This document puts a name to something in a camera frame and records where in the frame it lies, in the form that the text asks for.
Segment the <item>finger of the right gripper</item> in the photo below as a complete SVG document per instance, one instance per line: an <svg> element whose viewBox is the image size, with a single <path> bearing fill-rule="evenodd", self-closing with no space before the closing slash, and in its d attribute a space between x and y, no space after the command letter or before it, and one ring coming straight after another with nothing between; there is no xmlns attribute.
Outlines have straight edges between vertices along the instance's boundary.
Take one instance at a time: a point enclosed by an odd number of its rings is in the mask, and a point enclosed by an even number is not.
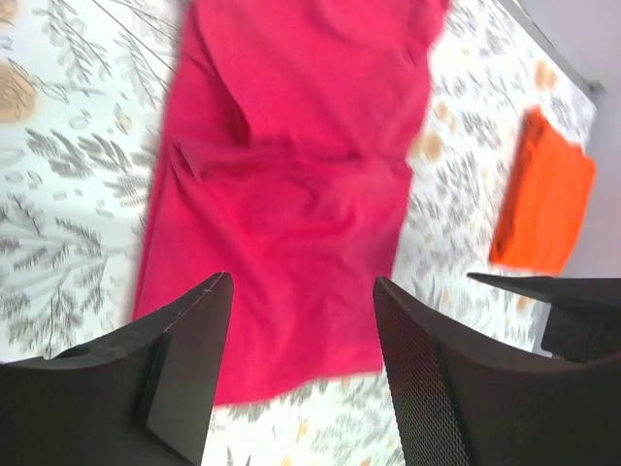
<svg viewBox="0 0 621 466"><path fill-rule="evenodd" d="M620 352L618 278L468 277L548 306L539 347L571 362L591 362Z"/></svg>

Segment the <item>magenta t-shirt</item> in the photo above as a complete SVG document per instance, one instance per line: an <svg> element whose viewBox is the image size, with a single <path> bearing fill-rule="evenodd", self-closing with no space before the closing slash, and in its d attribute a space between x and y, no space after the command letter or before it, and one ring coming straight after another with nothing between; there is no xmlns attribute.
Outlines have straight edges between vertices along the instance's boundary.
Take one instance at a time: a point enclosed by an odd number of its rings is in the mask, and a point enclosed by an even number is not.
<svg viewBox="0 0 621 466"><path fill-rule="evenodd" d="M215 403L378 371L446 1L193 1L134 317L230 274Z"/></svg>

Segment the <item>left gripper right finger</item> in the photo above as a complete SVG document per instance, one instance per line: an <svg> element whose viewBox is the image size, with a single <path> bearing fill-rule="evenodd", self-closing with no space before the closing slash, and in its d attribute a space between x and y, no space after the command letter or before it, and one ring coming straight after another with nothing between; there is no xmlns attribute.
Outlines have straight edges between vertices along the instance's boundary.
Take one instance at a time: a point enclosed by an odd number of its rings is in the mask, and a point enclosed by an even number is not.
<svg viewBox="0 0 621 466"><path fill-rule="evenodd" d="M376 324L409 465L616 465L620 352L571 362L487 337L386 278Z"/></svg>

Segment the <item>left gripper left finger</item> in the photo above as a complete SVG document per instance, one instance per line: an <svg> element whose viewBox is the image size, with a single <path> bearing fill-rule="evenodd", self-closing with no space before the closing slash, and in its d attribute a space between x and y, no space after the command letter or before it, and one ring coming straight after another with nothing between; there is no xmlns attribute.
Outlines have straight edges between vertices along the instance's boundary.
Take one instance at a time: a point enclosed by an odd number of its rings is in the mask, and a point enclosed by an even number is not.
<svg viewBox="0 0 621 466"><path fill-rule="evenodd" d="M3 365L2 463L200 464L233 293L218 273L55 358Z"/></svg>

